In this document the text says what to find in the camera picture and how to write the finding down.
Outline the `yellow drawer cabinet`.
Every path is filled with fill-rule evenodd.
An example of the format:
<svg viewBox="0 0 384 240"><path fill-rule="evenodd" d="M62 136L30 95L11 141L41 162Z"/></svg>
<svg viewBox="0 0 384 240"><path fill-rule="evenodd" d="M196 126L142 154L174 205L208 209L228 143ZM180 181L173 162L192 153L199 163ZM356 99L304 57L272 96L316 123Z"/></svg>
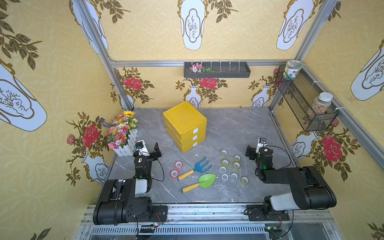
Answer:
<svg viewBox="0 0 384 240"><path fill-rule="evenodd" d="M207 118L192 104L183 102L163 113L167 132L186 153L206 139Z"/></svg>

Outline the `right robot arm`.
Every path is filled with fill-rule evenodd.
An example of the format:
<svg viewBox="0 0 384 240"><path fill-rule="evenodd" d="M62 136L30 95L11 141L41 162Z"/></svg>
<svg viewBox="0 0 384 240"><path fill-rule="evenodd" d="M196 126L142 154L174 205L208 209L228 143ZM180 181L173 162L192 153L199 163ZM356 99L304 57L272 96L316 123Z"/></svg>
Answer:
<svg viewBox="0 0 384 240"><path fill-rule="evenodd" d="M290 192L267 196L262 205L248 205L246 214L251 221L274 218L287 221L288 211L326 210L337 204L337 198L320 172L313 166L275 169L273 150L247 146L246 156L256 162L255 175L265 184L290 186Z"/></svg>

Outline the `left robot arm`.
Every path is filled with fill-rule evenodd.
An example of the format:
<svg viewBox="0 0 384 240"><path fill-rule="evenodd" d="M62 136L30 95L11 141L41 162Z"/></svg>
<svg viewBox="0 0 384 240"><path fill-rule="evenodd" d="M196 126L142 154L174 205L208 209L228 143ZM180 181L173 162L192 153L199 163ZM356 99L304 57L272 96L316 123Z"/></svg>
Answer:
<svg viewBox="0 0 384 240"><path fill-rule="evenodd" d="M141 197L150 191L154 178L152 164L162 156L158 143L148 152L143 141L136 143L133 156L135 175L124 180L105 181L93 213L95 225L118 225L131 222L147 222L155 213L149 197Z"/></svg>

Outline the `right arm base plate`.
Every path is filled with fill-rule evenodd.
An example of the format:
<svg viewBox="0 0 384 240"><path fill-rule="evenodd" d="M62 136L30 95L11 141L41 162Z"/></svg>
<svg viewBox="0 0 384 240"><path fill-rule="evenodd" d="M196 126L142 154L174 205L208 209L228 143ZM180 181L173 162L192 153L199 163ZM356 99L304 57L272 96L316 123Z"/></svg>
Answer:
<svg viewBox="0 0 384 240"><path fill-rule="evenodd" d="M287 211L267 210L262 205L247 205L243 214L251 222L262 221L289 221L290 216Z"/></svg>

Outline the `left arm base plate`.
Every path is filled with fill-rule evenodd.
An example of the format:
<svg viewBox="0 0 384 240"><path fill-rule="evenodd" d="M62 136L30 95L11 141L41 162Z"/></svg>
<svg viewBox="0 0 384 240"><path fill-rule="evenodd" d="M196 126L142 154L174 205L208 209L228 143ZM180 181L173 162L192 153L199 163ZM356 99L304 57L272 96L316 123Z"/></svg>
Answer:
<svg viewBox="0 0 384 240"><path fill-rule="evenodd" d="M144 206L139 208L133 216L134 221L138 222L157 222L167 221L168 207L165 205Z"/></svg>

